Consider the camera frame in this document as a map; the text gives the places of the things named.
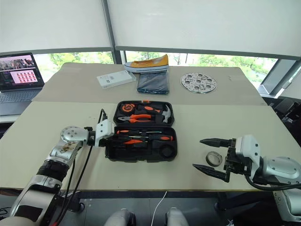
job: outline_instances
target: robotic arm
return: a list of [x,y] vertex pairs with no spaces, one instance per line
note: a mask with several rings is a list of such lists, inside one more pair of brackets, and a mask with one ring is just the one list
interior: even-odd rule
[[15,201],[10,217],[0,221],[0,226],[46,226],[58,205],[58,192],[79,149],[84,146],[104,146],[105,139],[114,133],[114,123],[104,113],[104,120],[96,126],[79,128],[68,126],[60,134],[60,140],[52,149],[37,174]]
[[298,162],[288,157],[262,158],[260,146],[252,135],[230,140],[204,139],[200,142],[213,147],[228,147],[225,172],[193,164],[195,168],[225,182],[229,182],[231,172],[244,175],[253,187],[273,191],[283,221],[301,222],[301,165]]

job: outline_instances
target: yellow shoe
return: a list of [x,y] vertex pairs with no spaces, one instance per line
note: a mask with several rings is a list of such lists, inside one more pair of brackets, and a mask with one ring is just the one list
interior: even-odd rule
[[168,69],[168,56],[165,54],[151,60],[127,62],[124,64],[124,68],[134,73],[164,72]]

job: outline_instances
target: toolbox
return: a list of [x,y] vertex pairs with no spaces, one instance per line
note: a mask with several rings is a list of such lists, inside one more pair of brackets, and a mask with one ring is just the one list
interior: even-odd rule
[[172,161],[177,137],[171,128],[173,108],[161,101],[122,101],[114,115],[116,127],[109,138],[105,157],[112,161]]

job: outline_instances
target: perforated metal disc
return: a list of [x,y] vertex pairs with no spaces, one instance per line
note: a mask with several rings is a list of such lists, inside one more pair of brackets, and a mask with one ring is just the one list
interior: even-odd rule
[[203,73],[187,73],[181,77],[181,84],[194,93],[209,93],[216,89],[216,81]]

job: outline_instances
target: white cable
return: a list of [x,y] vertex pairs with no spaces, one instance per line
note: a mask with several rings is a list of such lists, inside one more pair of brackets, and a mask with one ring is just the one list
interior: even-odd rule
[[156,213],[157,207],[158,207],[158,206],[160,205],[160,203],[163,201],[163,199],[165,198],[166,194],[167,194],[167,191],[165,192],[165,194],[164,194],[163,198],[161,199],[161,201],[157,204],[157,206],[156,206],[156,208],[155,208],[155,211],[154,211],[154,214],[152,215],[152,220],[151,220],[151,225],[150,225],[150,226],[152,226],[152,223],[154,222],[154,217],[155,217],[155,213]]

